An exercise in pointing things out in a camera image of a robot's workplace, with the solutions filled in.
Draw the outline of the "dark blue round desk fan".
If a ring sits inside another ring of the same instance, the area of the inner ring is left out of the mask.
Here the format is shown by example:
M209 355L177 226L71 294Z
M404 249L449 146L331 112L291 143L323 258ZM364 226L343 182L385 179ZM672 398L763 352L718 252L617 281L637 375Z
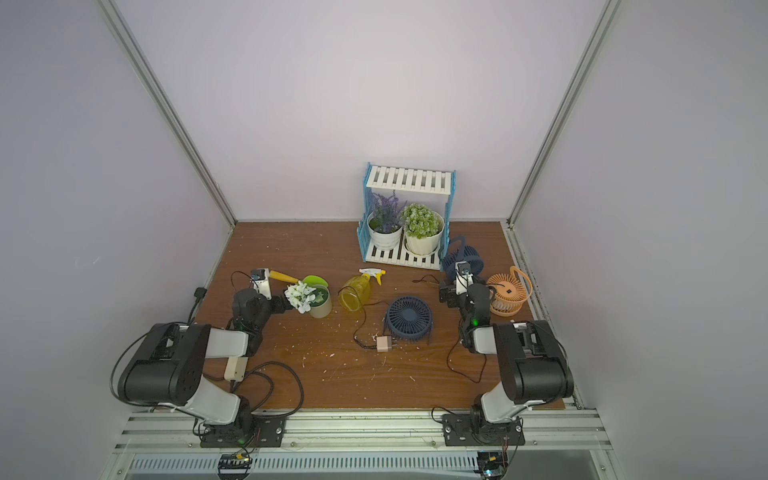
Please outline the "dark blue round desk fan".
M428 339L433 328L433 316L429 305L422 299L403 296L388 307L384 326L394 337L405 341Z

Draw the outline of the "beige power strip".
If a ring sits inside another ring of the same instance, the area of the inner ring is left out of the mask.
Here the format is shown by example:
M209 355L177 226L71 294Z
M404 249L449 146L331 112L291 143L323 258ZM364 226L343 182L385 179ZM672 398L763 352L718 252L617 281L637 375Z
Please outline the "beige power strip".
M249 358L245 356L229 357L223 378L230 382L242 382L246 374L248 361Z

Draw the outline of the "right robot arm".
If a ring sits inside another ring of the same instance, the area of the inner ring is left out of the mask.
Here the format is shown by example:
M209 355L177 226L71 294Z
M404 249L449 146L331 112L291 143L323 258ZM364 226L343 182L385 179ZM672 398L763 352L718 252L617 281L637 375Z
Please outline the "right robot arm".
M497 358L500 381L467 413L445 411L440 423L448 446L520 446L525 411L570 397L575 382L566 353L548 322L491 321L495 289L440 285L439 299L461 314L459 342L468 351Z

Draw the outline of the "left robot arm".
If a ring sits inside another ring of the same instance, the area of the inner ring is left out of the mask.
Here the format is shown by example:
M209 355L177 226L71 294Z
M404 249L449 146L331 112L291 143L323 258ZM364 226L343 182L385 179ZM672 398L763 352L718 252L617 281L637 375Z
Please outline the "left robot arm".
M110 393L126 405L168 407L193 417L193 434L203 448L279 447L285 420L304 406L305 389L296 371L269 361L243 374L244 378L262 375L263 368L274 365L297 383L296 407L259 415L259 405L236 393L239 379L232 379L225 391L205 377L204 364L218 358L247 361L258 351L270 317L292 308L285 296L265 294L256 287L235 293L232 319L224 329L191 322L155 324L130 344L136 351L124 370L111 370Z

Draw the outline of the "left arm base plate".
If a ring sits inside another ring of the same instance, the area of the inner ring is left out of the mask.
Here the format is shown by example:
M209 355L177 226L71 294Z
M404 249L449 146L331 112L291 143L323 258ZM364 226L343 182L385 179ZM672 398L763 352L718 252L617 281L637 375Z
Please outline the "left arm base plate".
M203 425L197 433L202 448L277 448L286 431L283 417L250 413L227 425Z

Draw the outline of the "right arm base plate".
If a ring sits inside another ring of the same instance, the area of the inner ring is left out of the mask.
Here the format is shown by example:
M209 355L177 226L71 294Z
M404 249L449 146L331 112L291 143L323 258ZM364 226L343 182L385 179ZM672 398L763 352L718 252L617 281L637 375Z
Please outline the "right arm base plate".
M520 418L514 422L489 423L480 415L444 413L440 423L447 446L503 447L526 443Z

